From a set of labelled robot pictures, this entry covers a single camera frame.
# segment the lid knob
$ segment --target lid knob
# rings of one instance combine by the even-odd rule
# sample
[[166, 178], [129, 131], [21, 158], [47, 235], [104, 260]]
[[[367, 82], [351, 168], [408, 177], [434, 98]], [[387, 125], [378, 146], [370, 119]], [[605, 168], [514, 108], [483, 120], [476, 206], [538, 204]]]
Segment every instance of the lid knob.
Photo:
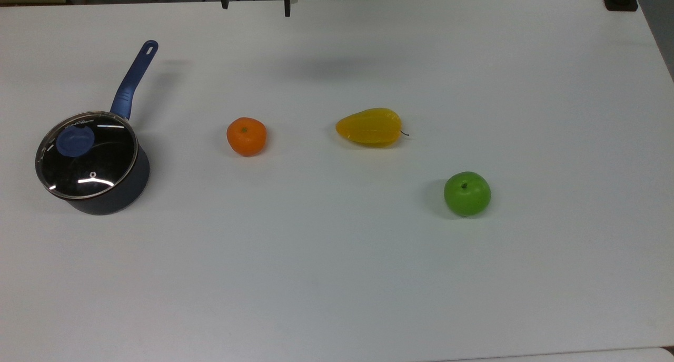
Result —
[[89, 126], [68, 126], [56, 139], [56, 149], [61, 155], [71, 158], [84, 155], [94, 145], [94, 132]]

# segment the blue lid handle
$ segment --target blue lid handle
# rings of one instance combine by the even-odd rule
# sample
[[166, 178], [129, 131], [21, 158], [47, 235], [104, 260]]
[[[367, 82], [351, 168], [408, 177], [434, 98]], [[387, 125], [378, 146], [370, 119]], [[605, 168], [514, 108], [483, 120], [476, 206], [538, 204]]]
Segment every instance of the blue lid handle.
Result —
[[94, 145], [94, 141], [94, 131], [89, 126], [82, 128], [68, 126], [58, 135], [56, 149], [63, 156], [77, 158], [86, 154]]
[[131, 101], [133, 100], [133, 93], [135, 88], [140, 83], [140, 79], [143, 78], [147, 67], [150, 65], [154, 54], [157, 53], [157, 48], [159, 45], [156, 41], [147, 41], [138, 52], [138, 55], [133, 60], [133, 64], [122, 83], [120, 88], [117, 89], [117, 94], [115, 95], [115, 100], [113, 101], [113, 107], [110, 109], [110, 112], [113, 112], [116, 115], [120, 115], [128, 120], [131, 117]]

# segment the blue saucepan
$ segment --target blue saucepan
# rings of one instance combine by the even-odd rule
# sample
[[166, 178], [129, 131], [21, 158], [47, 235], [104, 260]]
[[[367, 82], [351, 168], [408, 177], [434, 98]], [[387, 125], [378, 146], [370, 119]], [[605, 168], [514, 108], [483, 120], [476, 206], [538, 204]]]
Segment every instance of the blue saucepan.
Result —
[[74, 115], [54, 126], [35, 157], [44, 187], [82, 212], [104, 215], [131, 204], [147, 184], [150, 163], [128, 117], [135, 88], [158, 44], [147, 41], [117, 89], [110, 112]]

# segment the pot lid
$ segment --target pot lid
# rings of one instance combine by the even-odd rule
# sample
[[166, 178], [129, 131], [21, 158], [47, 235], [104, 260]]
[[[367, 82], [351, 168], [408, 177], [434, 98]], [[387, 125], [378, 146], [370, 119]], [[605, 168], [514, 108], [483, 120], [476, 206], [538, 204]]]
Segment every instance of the pot lid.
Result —
[[137, 153], [135, 134], [125, 119], [87, 112], [61, 122], [44, 137], [35, 170], [55, 196], [86, 199], [120, 183]]

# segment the fake fruit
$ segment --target fake fruit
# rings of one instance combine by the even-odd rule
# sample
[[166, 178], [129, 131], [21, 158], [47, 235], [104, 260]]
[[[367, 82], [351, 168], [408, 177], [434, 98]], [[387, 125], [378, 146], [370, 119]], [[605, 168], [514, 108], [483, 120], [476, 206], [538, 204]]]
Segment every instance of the fake fruit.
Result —
[[474, 172], [461, 172], [445, 183], [445, 202], [460, 216], [473, 216], [483, 211], [491, 200], [487, 181]]
[[402, 122], [394, 111], [376, 107], [344, 117], [335, 129], [349, 141], [382, 148], [400, 137]]
[[256, 119], [241, 117], [227, 128], [227, 142], [237, 153], [245, 157], [253, 156], [264, 148], [267, 128]]

